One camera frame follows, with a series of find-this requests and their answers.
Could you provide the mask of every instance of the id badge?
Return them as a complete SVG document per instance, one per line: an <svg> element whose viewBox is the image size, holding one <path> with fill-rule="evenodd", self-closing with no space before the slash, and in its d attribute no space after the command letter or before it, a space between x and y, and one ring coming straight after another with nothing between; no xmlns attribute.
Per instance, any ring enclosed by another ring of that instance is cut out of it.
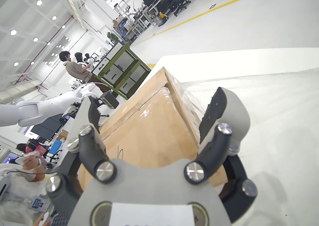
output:
<svg viewBox="0 0 319 226"><path fill-rule="evenodd" d="M48 210L49 205L50 200L34 196L31 200L31 203L29 203L29 209L43 213Z"/></svg>

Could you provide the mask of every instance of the black cable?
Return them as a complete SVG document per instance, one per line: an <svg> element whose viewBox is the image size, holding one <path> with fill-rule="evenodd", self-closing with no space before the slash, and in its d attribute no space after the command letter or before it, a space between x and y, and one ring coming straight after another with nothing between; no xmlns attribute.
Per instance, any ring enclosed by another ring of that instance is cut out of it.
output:
<svg viewBox="0 0 319 226"><path fill-rule="evenodd" d="M24 172L24 171L9 171L6 174L9 173L24 173L24 174L30 174L30 175L48 175L48 174L55 174L56 172L49 172L49 173L28 173L28 172Z"/></svg>
<svg viewBox="0 0 319 226"><path fill-rule="evenodd" d="M133 9L136 12L136 9L135 9L135 6L134 6L134 0L132 0L132 2L133 2Z"/></svg>

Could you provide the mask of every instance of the white robotic arm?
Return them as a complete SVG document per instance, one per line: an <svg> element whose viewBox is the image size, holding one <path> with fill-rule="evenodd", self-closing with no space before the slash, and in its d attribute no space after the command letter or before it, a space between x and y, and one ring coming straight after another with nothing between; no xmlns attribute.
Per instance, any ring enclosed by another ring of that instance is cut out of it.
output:
<svg viewBox="0 0 319 226"><path fill-rule="evenodd" d="M95 84L88 84L45 101L0 104L0 126L17 123L21 127L37 125L49 117L64 113L73 103L80 103L86 96L98 98L101 95L102 92Z"/></svg>

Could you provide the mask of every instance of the brown shirt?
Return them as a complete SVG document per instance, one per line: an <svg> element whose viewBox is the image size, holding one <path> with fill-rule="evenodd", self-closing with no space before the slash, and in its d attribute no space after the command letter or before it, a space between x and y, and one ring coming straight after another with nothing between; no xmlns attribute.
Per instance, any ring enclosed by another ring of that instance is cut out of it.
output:
<svg viewBox="0 0 319 226"><path fill-rule="evenodd" d="M92 77L92 73L89 71L81 72L82 66L77 64L76 62L67 62L65 64L65 68L68 74L70 74L75 79L88 82Z"/></svg>

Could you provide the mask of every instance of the metal frame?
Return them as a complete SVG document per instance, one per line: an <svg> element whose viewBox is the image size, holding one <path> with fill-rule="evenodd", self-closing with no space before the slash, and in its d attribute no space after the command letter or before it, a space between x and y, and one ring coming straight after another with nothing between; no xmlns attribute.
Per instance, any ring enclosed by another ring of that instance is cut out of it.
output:
<svg viewBox="0 0 319 226"><path fill-rule="evenodd" d="M121 74L121 76L119 77L120 82L115 86L113 83L107 81L107 79L104 78L104 75L108 72L108 70L111 69L111 67L113 65L115 65L115 62L124 54L127 53L128 55L130 55L133 59L133 62L131 63L131 65L133 63L135 63L131 68L130 66ZM120 88L125 84L126 80L133 74L134 71L136 71L136 69L138 67L142 67L145 71L150 72L151 69L140 60L140 58L138 56L135 55L134 52L132 52L130 50L130 44L126 43L112 58L111 60L107 63L107 65L103 68L103 70L98 74L97 78L102 81L105 82L106 85L108 85L111 89L113 89L113 91L115 91L116 93L118 93L119 95L121 95L123 98L125 98L126 100L129 99L130 96L128 96L128 93L124 93L123 91L120 90Z"/></svg>

